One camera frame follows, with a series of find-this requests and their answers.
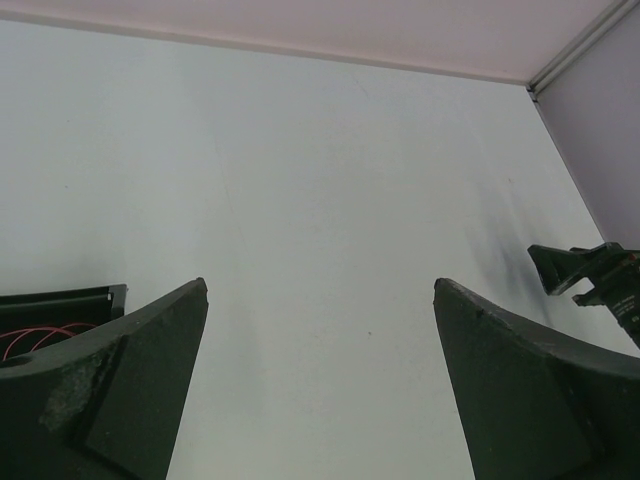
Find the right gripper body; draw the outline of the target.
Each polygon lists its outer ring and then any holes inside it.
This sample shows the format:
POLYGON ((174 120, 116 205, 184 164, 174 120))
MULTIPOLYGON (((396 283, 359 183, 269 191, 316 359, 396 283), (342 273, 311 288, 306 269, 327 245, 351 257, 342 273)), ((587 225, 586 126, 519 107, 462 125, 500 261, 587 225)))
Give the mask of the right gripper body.
POLYGON ((583 277, 593 288, 575 295, 573 301, 581 307, 606 307, 632 342, 639 346, 639 252, 605 249, 593 254, 583 277))

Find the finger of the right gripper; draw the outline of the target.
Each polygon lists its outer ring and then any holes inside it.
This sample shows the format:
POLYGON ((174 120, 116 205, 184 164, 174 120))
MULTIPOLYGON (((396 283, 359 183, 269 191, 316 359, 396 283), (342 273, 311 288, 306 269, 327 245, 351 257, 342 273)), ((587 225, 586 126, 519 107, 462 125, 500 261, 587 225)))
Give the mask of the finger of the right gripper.
POLYGON ((527 252, 547 295, 564 293, 582 279, 600 280, 625 257, 618 243, 604 243, 592 249, 570 250, 532 245, 527 252))

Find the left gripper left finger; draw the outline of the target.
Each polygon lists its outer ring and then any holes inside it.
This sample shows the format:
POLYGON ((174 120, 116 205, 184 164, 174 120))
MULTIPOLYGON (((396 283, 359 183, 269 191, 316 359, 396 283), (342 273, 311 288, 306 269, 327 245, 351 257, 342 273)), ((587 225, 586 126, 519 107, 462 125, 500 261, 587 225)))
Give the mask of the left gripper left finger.
POLYGON ((195 279, 1 364, 2 477, 165 478, 207 310, 195 279))

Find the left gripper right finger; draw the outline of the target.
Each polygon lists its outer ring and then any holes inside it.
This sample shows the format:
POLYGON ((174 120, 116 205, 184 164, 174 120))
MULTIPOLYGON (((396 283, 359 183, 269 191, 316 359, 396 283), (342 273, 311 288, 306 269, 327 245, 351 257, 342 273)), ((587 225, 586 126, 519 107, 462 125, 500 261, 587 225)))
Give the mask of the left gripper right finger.
POLYGON ((434 285, 446 365, 478 479, 636 479, 639 360, 434 285))

